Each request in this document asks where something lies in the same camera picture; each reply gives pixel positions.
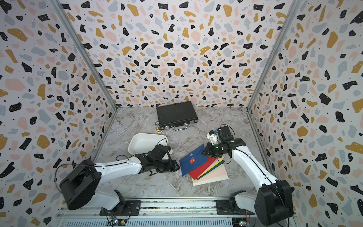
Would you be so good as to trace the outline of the white storage tray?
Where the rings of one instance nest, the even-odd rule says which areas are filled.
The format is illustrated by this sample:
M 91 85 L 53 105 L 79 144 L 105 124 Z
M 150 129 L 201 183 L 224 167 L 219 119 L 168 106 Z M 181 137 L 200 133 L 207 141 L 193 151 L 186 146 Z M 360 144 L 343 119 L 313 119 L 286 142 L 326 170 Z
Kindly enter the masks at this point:
M 129 144 L 128 152 L 131 155 L 148 153 L 152 151 L 156 145 L 167 146 L 168 138 L 161 134 L 137 133 Z

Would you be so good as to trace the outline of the dark blue envelope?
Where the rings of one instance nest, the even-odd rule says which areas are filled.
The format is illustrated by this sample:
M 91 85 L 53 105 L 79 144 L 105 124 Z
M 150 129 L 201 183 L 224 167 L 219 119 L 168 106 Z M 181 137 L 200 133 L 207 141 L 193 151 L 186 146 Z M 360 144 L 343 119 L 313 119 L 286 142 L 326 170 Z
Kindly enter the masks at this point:
M 189 174 L 196 168 L 204 165 L 208 161 L 208 157 L 203 155 L 205 146 L 200 145 L 194 151 L 187 154 L 184 158 L 180 160 L 180 168 L 182 176 Z

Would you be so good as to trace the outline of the red envelope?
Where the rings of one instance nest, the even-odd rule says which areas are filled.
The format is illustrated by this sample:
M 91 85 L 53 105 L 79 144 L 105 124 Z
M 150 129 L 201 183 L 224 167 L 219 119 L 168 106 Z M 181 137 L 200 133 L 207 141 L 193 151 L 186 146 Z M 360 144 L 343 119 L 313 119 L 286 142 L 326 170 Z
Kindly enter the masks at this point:
M 189 175 L 192 177 L 192 179 L 196 180 L 199 176 L 201 176 L 209 167 L 211 164 L 213 164 L 217 158 L 208 158 L 207 162 L 201 165 L 200 167 L 194 169 L 189 173 Z

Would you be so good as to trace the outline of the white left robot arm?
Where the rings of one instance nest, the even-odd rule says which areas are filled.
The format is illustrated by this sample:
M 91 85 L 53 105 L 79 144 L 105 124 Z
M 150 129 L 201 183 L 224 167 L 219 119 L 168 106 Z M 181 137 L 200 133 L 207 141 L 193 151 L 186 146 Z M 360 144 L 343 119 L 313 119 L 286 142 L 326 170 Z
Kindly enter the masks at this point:
M 84 206 L 103 209 L 106 215 L 120 215 L 126 201 L 118 190 L 112 194 L 99 189 L 99 185 L 122 176 L 150 173 L 173 173 L 180 169 L 171 158 L 171 147 L 158 144 L 148 153 L 133 155 L 126 160 L 94 163 L 87 159 L 78 164 L 59 184 L 67 208 L 71 211 Z

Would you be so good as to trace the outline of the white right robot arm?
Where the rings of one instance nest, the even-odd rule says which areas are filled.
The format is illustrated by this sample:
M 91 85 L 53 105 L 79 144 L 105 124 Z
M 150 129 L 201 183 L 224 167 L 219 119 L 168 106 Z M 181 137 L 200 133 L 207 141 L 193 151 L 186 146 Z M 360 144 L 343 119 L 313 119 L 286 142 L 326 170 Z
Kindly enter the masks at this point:
M 208 135 L 209 142 L 203 155 L 220 158 L 228 154 L 237 162 L 251 179 L 257 194 L 244 190 L 230 194 L 229 199 L 219 208 L 219 214 L 254 213 L 264 226 L 279 224 L 294 215 L 292 188 L 286 180 L 279 180 L 272 175 L 250 152 L 246 143 L 240 138 L 229 136 L 219 139 Z

